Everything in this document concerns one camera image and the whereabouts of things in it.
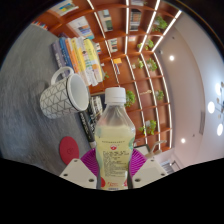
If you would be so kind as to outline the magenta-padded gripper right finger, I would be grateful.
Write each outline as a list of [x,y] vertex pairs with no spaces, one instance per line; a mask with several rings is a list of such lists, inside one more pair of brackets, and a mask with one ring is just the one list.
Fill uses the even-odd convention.
[[133,150],[131,157],[131,180],[133,188],[141,188],[158,179],[167,176],[167,172],[154,159],[147,159],[137,149]]

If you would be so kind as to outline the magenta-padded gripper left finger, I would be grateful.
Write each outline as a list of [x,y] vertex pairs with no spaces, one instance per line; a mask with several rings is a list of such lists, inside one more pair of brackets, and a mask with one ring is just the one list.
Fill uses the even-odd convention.
[[91,149],[80,159],[72,159],[60,177],[81,187],[95,189],[98,178],[96,150]]

